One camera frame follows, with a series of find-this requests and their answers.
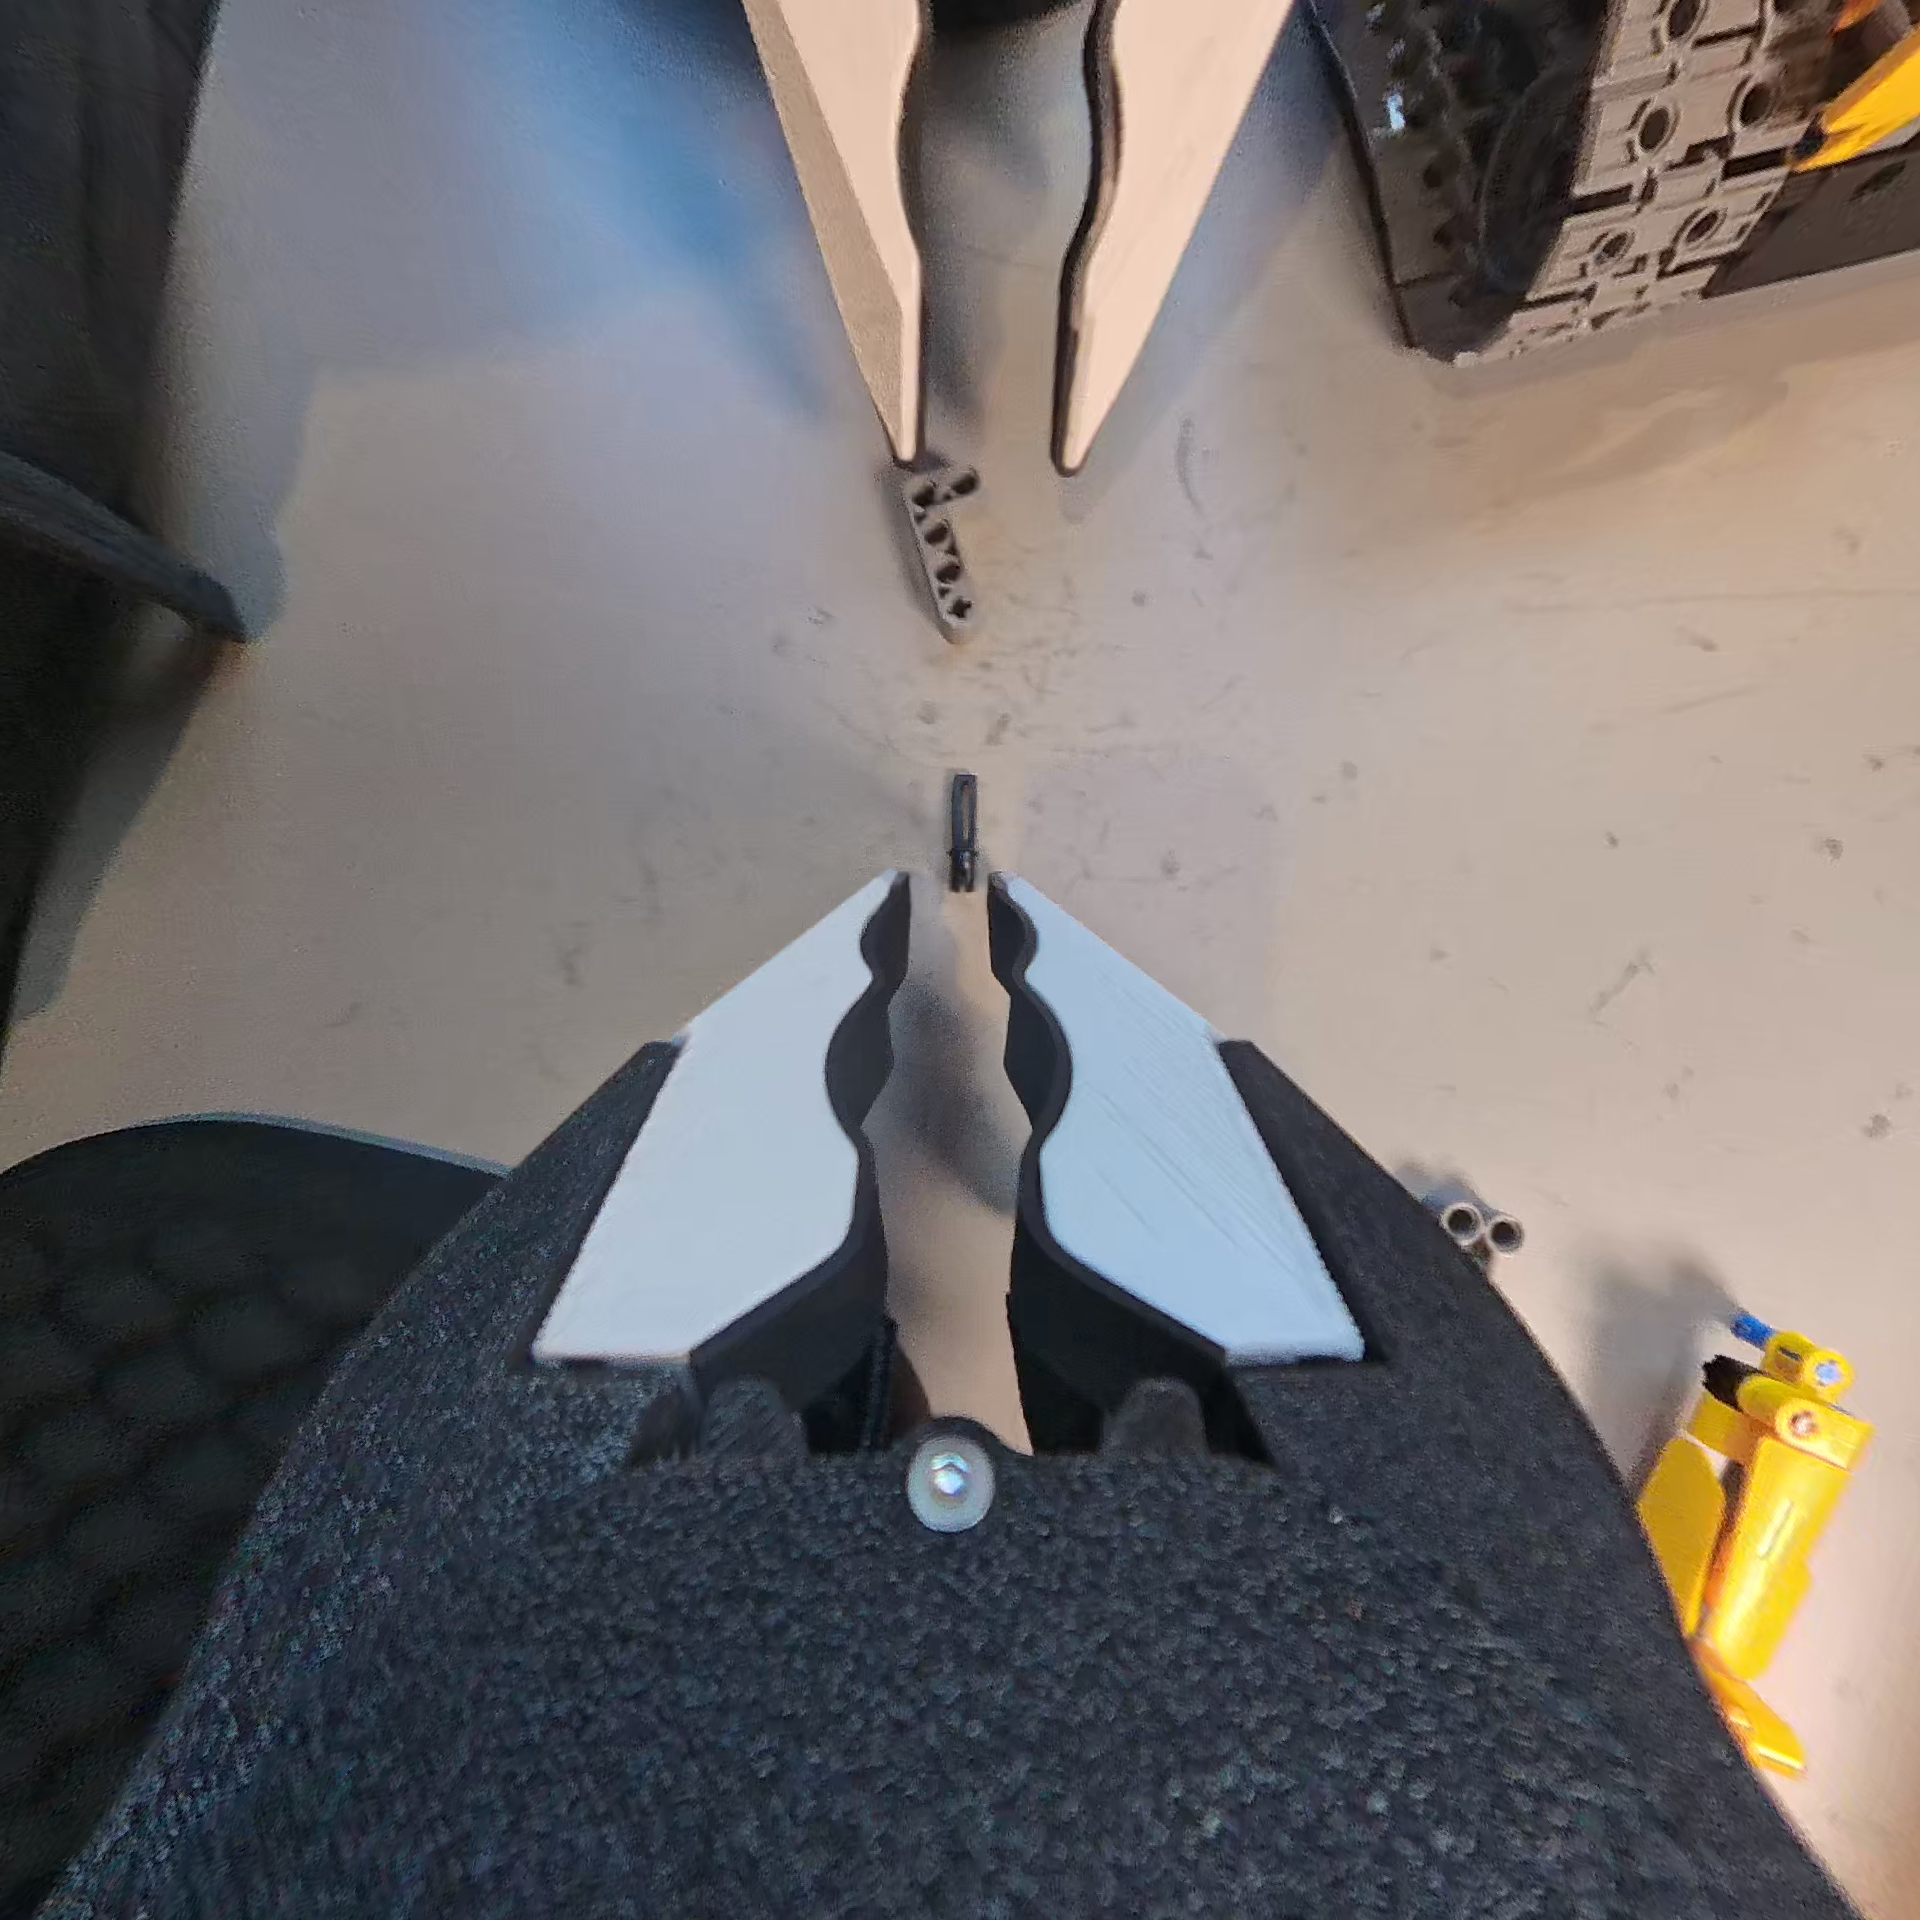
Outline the small yellow block assembly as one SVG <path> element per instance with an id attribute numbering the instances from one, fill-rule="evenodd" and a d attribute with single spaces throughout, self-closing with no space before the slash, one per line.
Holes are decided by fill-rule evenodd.
<path id="1" fill-rule="evenodd" d="M 1838 1348 L 1737 1309 L 1683 1431 L 1654 1463 L 1640 1523 L 1683 1641 L 1744 1756 L 1795 1779 L 1809 1753 L 1759 1691 L 1813 1582 L 1813 1555 L 1861 1468 L 1873 1422 Z"/>

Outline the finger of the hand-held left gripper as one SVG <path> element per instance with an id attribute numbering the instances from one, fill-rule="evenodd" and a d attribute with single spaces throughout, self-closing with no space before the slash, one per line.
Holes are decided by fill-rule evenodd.
<path id="1" fill-rule="evenodd" d="M 832 300 L 898 464 L 922 457 L 925 270 L 902 142 L 929 9 L 749 1 Z"/>
<path id="2" fill-rule="evenodd" d="M 1097 1 L 1089 199 L 1063 259 L 1050 457 L 1079 473 L 1131 375 L 1293 1 Z"/>

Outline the black dimpled cushion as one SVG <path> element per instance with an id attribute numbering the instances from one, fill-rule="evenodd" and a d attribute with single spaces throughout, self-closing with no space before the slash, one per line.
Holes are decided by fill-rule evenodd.
<path id="1" fill-rule="evenodd" d="M 306 1413 L 504 1167 L 200 1116 L 2 1176 L 2 1916 L 159 1733 Z"/>

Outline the grey bent beam piece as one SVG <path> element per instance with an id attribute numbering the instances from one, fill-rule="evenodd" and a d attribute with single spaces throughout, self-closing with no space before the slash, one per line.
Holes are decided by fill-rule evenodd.
<path id="1" fill-rule="evenodd" d="M 965 548 L 970 513 L 983 501 L 982 473 L 925 443 L 883 477 L 883 503 L 934 629 L 965 645 L 978 624 L 978 593 Z"/>

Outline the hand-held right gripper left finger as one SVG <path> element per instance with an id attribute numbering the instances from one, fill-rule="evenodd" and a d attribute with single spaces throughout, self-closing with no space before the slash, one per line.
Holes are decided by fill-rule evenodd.
<path id="1" fill-rule="evenodd" d="M 544 1369 L 737 1381 L 808 1415 L 888 1327 L 866 1120 L 895 1068 L 910 877 L 885 870 L 673 1039 L 530 1344 Z"/>

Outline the yellow toy tracked robot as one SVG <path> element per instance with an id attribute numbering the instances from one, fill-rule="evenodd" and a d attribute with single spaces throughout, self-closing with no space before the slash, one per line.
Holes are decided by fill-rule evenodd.
<path id="1" fill-rule="evenodd" d="M 1314 1 L 1407 348 L 1495 363 L 1918 248 L 1915 1 Z"/>

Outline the grey desk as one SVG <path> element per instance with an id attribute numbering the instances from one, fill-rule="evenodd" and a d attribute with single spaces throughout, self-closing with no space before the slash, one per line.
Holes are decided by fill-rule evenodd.
<path id="1" fill-rule="evenodd" d="M 511 1164 L 902 868 L 897 1319 L 1023 1447 L 970 771 L 995 868 L 1521 1219 L 1626 1470 L 1727 1305 L 1855 1357 L 1767 1697 L 1795 1821 L 1915 1916 L 1915 268 L 1435 367 L 1297 20 L 1063 481 L 1085 19 L 922 73 L 950 641 L 735 7 L 223 7 L 143 481 L 259 635 L 135 624 L 5 1164 L 190 1112 Z"/>

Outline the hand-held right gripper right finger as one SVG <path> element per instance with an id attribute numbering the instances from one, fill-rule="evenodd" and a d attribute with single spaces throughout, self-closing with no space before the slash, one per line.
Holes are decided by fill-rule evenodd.
<path id="1" fill-rule="evenodd" d="M 1368 1355 L 1229 1041 L 1031 879 L 991 886 L 1029 1123 L 1007 1313 L 1031 1443 L 1101 1443 L 1150 1382 L 1256 1443 L 1238 1375 Z"/>

